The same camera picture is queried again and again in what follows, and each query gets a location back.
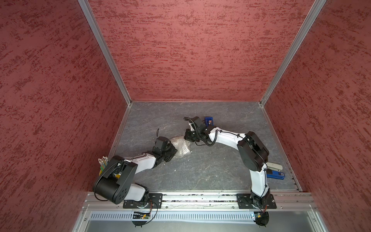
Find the blue tape dispenser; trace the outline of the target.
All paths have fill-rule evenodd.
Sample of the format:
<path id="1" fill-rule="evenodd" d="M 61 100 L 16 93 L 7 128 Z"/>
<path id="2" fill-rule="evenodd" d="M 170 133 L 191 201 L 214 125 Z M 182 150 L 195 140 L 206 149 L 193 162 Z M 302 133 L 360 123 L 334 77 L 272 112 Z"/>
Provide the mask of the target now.
<path id="1" fill-rule="evenodd" d="M 213 117 L 205 117 L 204 121 L 206 123 L 206 126 L 213 126 L 214 125 L 214 119 Z"/>

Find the clear bubble wrap sheet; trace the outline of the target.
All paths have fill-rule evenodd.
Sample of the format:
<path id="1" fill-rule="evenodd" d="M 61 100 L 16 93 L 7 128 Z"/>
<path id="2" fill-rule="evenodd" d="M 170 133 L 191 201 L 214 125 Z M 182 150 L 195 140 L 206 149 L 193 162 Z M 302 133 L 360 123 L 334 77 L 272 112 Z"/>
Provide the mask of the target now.
<path id="1" fill-rule="evenodd" d="M 170 139 L 172 144 L 177 149 L 177 152 L 174 156 L 174 158 L 183 158 L 184 156 L 188 156 L 192 153 L 191 150 L 191 142 L 188 140 L 185 140 L 183 136 L 176 136 Z"/>

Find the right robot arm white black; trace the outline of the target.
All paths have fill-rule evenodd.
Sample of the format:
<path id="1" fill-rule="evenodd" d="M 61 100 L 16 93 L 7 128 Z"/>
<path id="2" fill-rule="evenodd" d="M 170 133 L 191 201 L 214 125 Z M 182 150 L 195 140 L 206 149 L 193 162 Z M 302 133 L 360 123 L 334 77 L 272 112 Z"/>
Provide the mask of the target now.
<path id="1" fill-rule="evenodd" d="M 268 204 L 270 188 L 267 181 L 269 151 L 259 137 L 252 131 L 237 133 L 206 125 L 199 117 L 184 118 L 190 125 L 184 139 L 190 142 L 204 142 L 208 147 L 216 143 L 226 145 L 239 152 L 242 163 L 250 171 L 250 204 L 263 209 Z"/>

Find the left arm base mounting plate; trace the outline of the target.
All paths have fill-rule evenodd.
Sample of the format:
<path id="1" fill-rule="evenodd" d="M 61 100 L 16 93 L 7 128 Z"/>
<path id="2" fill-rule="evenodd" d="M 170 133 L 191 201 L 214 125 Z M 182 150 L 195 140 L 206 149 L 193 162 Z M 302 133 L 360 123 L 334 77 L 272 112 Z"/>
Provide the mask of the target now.
<path id="1" fill-rule="evenodd" d="M 140 201 L 125 200 L 124 209 L 160 209 L 162 205 L 162 193 L 146 193 Z"/>

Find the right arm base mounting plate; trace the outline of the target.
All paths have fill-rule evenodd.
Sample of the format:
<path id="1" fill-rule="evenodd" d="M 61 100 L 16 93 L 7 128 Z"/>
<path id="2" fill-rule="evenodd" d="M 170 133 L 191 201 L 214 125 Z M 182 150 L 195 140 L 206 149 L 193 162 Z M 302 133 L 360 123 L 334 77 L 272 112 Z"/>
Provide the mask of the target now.
<path id="1" fill-rule="evenodd" d="M 271 193 L 267 193 L 263 197 L 256 194 L 236 194 L 239 209 L 276 209 L 277 205 Z"/>

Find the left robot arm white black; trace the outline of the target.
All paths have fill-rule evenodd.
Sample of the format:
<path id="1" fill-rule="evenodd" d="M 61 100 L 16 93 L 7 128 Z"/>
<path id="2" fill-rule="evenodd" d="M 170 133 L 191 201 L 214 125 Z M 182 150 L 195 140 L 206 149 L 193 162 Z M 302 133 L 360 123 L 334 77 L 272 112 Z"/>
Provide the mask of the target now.
<path id="1" fill-rule="evenodd" d="M 163 161 L 169 162 L 176 153 L 175 146 L 167 143 L 165 148 L 154 147 L 152 151 L 136 157 L 112 157 L 93 186 L 94 196 L 99 201 L 109 201 L 116 205 L 123 201 L 146 204 L 149 201 L 149 190 L 134 183 L 134 176 L 157 167 Z"/>

